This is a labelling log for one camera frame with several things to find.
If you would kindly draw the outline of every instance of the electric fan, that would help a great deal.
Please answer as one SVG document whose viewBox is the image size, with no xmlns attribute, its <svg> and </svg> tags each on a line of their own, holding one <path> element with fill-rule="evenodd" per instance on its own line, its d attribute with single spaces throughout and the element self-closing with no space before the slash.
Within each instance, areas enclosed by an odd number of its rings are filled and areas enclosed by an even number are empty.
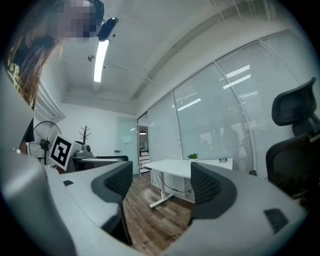
<svg viewBox="0 0 320 256">
<path fill-rule="evenodd" d="M 29 142 L 30 155 L 39 159 L 43 159 L 44 165 L 47 165 L 47 153 L 57 134 L 61 134 L 59 127 L 51 121 L 43 121 L 36 125 L 33 129 L 34 141 Z"/>
</svg>

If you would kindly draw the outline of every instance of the cable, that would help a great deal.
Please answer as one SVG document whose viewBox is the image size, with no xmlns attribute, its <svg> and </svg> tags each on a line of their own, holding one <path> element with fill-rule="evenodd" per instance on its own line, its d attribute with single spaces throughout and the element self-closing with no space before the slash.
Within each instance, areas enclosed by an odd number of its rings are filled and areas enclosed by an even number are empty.
<svg viewBox="0 0 320 256">
<path fill-rule="evenodd" d="M 159 183 L 159 180 L 158 180 L 158 177 L 156 175 L 156 172 L 154 172 L 154 176 L 156 177 L 156 181 L 158 182 L 158 185 L 159 185 L 159 189 L 160 189 L 160 192 L 162 193 L 162 190 L 160 188 L 160 183 Z"/>
<path fill-rule="evenodd" d="M 171 189 L 171 190 L 173 190 L 173 191 L 180 192 L 180 193 L 187 193 L 187 192 L 189 192 L 189 194 L 191 194 L 191 191 L 194 190 L 194 189 L 189 189 L 189 190 L 187 190 L 187 191 L 179 191 L 179 190 L 176 190 L 176 189 L 174 189 L 174 188 L 172 188 L 172 187 L 169 187 L 169 186 L 167 186 L 167 184 L 164 182 L 164 180 L 161 178 L 161 176 L 159 175 L 158 171 L 157 171 L 157 170 L 155 170 L 155 171 L 156 171 L 156 173 L 158 174 L 159 178 L 162 180 L 163 184 L 164 184 L 167 188 L 169 188 L 169 189 Z"/>
</svg>

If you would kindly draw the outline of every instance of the white wall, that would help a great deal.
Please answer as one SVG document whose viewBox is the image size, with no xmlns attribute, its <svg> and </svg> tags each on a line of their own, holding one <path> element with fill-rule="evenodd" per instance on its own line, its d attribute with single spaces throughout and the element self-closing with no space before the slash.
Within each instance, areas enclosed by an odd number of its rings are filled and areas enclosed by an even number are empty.
<svg viewBox="0 0 320 256">
<path fill-rule="evenodd" d="M 67 103 L 61 103 L 61 110 L 65 118 L 57 123 L 62 136 L 71 141 L 82 141 L 81 135 L 87 125 L 91 133 L 87 138 L 86 144 L 90 145 L 95 156 L 114 156 L 116 150 L 116 121 L 117 117 L 132 117 L 112 111 L 92 108 L 87 106 L 79 106 Z"/>
<path fill-rule="evenodd" d="M 42 121 L 57 122 L 64 118 L 60 109 L 67 87 L 62 76 L 59 61 L 60 49 L 57 48 L 45 63 L 34 110 L 34 127 Z"/>
<path fill-rule="evenodd" d="M 258 38 L 289 28 L 284 21 L 267 21 L 265 16 L 229 18 L 212 26 L 175 54 L 152 79 L 137 100 L 137 117 L 170 90 L 212 61 Z"/>
</svg>

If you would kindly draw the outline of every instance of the coat rack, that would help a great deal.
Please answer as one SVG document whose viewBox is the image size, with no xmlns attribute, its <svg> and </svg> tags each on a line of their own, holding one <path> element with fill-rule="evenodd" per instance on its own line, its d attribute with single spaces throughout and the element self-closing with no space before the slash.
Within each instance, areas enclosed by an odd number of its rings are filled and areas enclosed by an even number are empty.
<svg viewBox="0 0 320 256">
<path fill-rule="evenodd" d="M 83 140 L 83 145 L 86 145 L 86 140 L 87 140 L 87 137 L 91 134 L 91 133 L 89 133 L 88 135 L 87 135 L 87 131 L 89 131 L 90 129 L 88 129 L 88 127 L 87 126 L 85 126 L 85 128 L 83 129 L 82 127 L 81 127 L 81 129 L 83 130 L 83 134 L 79 131 L 79 133 L 82 135 L 82 140 Z"/>
</svg>

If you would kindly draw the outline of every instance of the door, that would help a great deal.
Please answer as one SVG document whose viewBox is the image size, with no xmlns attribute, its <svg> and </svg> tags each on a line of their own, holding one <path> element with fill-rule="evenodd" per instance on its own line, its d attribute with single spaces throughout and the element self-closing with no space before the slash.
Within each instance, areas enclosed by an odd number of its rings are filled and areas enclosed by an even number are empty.
<svg viewBox="0 0 320 256">
<path fill-rule="evenodd" d="M 114 154 L 116 156 L 127 156 L 129 161 L 132 161 L 133 175 L 139 175 L 137 119 L 118 116 L 115 122 L 115 129 Z"/>
</svg>

